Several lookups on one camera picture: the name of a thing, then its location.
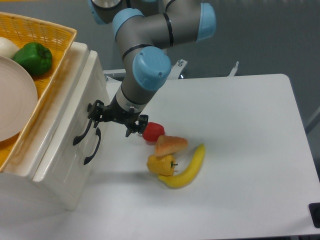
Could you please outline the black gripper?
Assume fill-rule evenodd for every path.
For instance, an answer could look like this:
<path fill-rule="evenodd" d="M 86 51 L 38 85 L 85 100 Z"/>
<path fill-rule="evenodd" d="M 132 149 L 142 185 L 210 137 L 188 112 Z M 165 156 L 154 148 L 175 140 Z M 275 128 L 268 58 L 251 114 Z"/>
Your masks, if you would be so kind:
<path fill-rule="evenodd" d="M 149 116 L 140 114 L 134 110 L 124 110 L 117 101 L 112 101 L 105 109 L 105 105 L 101 100 L 95 100 L 94 103 L 89 103 L 87 106 L 87 118 L 93 122 L 93 127 L 97 128 L 98 124 L 104 122 L 115 122 L 126 126 L 126 137 L 131 134 L 143 134 L 148 122 Z"/>

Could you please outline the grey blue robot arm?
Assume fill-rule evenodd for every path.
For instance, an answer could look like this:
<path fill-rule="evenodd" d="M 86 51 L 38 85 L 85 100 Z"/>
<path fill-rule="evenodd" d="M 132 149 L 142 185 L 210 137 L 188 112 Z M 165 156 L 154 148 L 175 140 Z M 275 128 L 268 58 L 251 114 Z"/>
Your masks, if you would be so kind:
<path fill-rule="evenodd" d="M 110 104 L 96 100 L 87 108 L 90 125 L 115 122 L 126 134 L 143 133 L 148 116 L 142 111 L 165 84 L 172 70 L 165 49 L 212 37 L 217 28 L 214 8 L 202 0 L 90 0 L 98 24 L 112 25 L 125 77 Z"/>

